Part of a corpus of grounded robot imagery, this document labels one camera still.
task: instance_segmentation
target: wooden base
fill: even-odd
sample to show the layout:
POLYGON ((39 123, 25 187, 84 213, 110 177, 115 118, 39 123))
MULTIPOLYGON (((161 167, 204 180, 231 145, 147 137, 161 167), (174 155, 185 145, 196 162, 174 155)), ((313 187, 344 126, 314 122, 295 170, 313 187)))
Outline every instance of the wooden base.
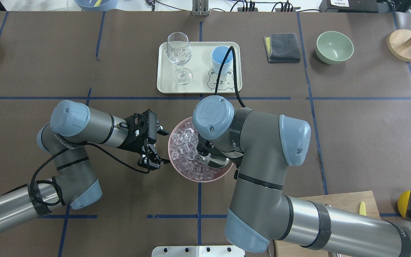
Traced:
POLYGON ((398 29, 391 33, 386 39, 386 45, 390 52, 405 62, 411 62, 411 45, 406 41, 411 37, 411 30, 398 29))

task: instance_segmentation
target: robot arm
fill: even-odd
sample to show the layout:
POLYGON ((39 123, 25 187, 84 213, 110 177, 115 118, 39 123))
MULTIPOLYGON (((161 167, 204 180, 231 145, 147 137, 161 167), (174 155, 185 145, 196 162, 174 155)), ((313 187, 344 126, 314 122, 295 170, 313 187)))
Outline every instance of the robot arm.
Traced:
POLYGON ((53 185, 33 181, 25 188, 0 196, 0 232, 47 215, 62 205, 71 205, 76 210, 101 198, 101 187, 84 148, 88 141, 140 154, 138 165, 147 168, 145 173, 168 163, 154 147, 157 134, 168 135, 158 123, 151 110, 121 119, 85 104, 60 102, 50 123, 37 135, 37 142, 52 155, 67 149, 54 158, 58 175, 48 179, 60 187, 61 196, 53 185), (47 206, 36 198, 62 204, 47 206))
POLYGON ((225 156, 241 161, 225 227, 230 243, 250 252, 284 240, 356 257, 411 256, 409 221, 389 223, 282 194, 287 167, 305 160, 307 122, 234 109, 209 96, 196 106, 193 123, 225 156))

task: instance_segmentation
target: folded towel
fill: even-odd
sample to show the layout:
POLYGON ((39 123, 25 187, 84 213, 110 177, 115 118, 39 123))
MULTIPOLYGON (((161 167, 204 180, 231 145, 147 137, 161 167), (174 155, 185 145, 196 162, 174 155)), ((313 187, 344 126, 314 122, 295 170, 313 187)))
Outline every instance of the folded towel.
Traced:
POLYGON ((264 37, 267 61, 269 63, 299 63, 300 50, 297 35, 277 33, 264 37))

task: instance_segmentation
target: light blue joint cap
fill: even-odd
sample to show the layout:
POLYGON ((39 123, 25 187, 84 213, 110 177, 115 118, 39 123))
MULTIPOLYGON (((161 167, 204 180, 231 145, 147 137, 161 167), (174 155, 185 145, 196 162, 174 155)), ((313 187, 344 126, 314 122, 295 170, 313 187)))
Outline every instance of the light blue joint cap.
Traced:
POLYGON ((63 137, 80 133, 90 121, 90 109, 80 102, 63 100, 58 103, 50 117, 52 131, 63 137))
POLYGON ((193 124, 207 140, 223 135, 234 118, 234 107, 223 96, 208 96, 202 99, 193 112, 193 124))
POLYGON ((228 209, 225 236, 231 244, 248 252, 264 252, 270 242, 242 221, 230 209, 228 209))
POLYGON ((98 179, 96 179, 93 185, 88 187, 88 189, 82 195, 80 195, 77 199, 75 199, 75 201, 71 203, 71 207, 74 210, 78 210, 96 202, 101 198, 101 196, 101 186, 99 185, 98 179))
POLYGON ((37 145, 39 146, 39 148, 49 153, 49 150, 45 149, 44 144, 42 143, 42 132, 44 131, 45 127, 47 127, 47 125, 48 123, 45 124, 45 126, 42 127, 42 129, 39 130, 39 132, 37 132, 36 141, 37 141, 37 145))
POLYGON ((310 125, 300 119, 280 115, 280 140, 289 166, 300 166, 305 161, 310 144, 310 125))

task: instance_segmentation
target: green bowl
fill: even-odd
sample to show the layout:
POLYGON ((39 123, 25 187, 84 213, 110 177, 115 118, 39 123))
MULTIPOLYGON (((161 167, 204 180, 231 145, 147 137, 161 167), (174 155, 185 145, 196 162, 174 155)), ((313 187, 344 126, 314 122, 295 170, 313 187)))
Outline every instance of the green bowl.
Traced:
POLYGON ((326 64, 343 63, 353 55, 353 51, 351 40, 337 31, 326 31, 316 40, 316 55, 326 64))

